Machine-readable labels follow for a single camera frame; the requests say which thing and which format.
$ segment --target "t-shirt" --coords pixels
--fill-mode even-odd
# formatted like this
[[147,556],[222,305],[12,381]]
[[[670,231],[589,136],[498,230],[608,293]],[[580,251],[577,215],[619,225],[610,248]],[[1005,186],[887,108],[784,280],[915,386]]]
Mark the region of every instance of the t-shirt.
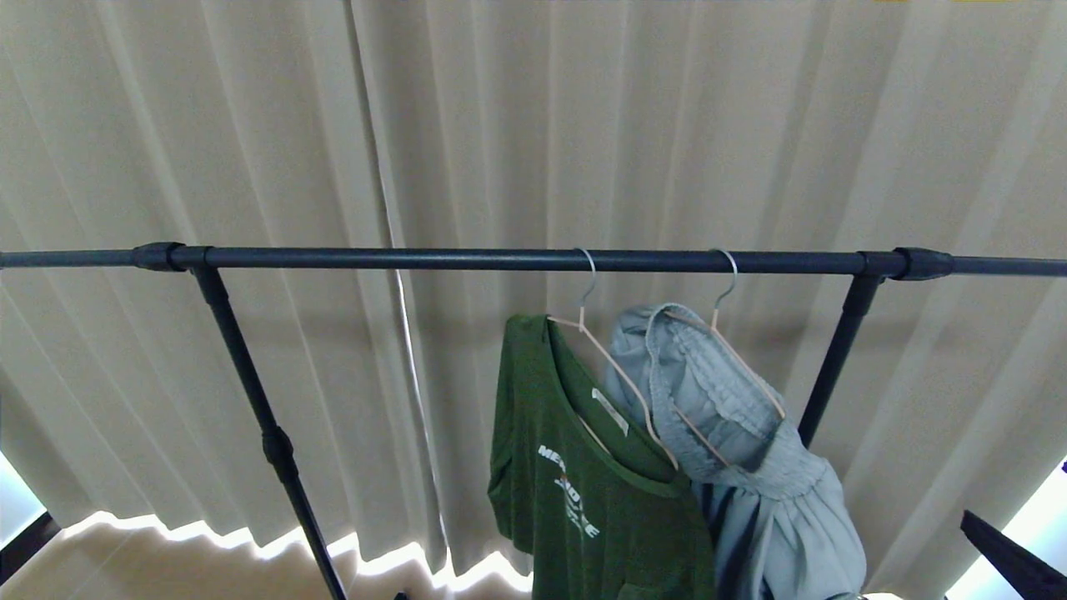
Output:
[[555,323],[508,320],[489,498],[500,534],[534,555],[532,599],[715,598],[688,477],[602,401]]

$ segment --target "light blue denim garment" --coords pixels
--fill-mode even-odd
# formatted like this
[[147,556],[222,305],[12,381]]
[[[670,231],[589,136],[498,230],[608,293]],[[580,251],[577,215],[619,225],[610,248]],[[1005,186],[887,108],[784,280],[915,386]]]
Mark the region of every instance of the light blue denim garment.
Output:
[[[703,322],[681,304],[634,307],[616,322],[609,352],[648,398],[664,445],[694,480],[716,542],[719,599],[855,598],[866,558],[833,468],[803,447],[796,427],[782,421],[760,388],[762,380],[722,341],[667,310]],[[643,425],[640,401],[614,368],[604,391]]]

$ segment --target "curtain fold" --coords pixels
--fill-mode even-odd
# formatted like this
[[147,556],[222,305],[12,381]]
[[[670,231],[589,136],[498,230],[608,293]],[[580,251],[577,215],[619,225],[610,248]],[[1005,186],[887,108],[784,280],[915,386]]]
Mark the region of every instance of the curtain fold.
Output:
[[[1054,3],[0,0],[0,243],[1061,257],[1065,36]],[[575,316],[588,274],[223,277],[328,540],[528,568],[485,498],[500,335]],[[190,278],[0,284],[3,452],[58,521],[297,525]],[[607,273],[588,318],[708,315],[727,285]],[[847,285],[742,275],[724,301],[795,421]],[[1065,289],[882,286],[813,445],[872,590],[942,594],[962,508],[1006,518],[1067,454]]]

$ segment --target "floor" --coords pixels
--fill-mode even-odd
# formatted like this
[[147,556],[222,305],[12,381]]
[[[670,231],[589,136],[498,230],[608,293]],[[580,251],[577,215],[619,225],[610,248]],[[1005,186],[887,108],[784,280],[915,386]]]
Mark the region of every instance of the floor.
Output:
[[[334,557],[352,600],[393,600],[408,591],[412,600],[523,600],[501,575],[490,573],[465,589],[439,579],[408,560],[383,573],[356,573],[354,552]],[[122,530],[100,523],[48,542],[3,586],[3,600],[177,600],[308,599],[329,600],[306,547],[292,544],[269,559],[251,546],[233,549],[208,538],[166,539],[154,527]]]

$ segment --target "hanger hook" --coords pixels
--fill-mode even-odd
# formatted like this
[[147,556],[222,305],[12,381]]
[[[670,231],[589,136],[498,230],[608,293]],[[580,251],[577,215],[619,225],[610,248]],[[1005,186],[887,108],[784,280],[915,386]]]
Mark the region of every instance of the hanger hook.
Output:
[[734,277],[733,280],[730,282],[730,287],[728,287],[726,291],[720,294],[719,297],[715,299],[715,312],[718,313],[719,304],[722,303],[722,299],[726,298],[727,296],[730,296],[730,293],[733,291],[733,288],[737,287],[737,262],[733,259],[733,254],[730,254],[728,251],[722,250],[721,248],[713,248],[711,252],[721,252],[727,257],[727,259],[730,260],[730,266],[733,267],[734,269]]
[[593,288],[596,287],[596,263],[593,263],[592,254],[589,254],[589,251],[585,248],[575,248],[575,250],[578,250],[586,255],[586,258],[589,259],[589,270],[593,273],[592,279],[589,280],[589,288],[582,295],[582,300],[578,302],[578,306],[585,309],[586,300],[589,298],[589,295],[593,293]]

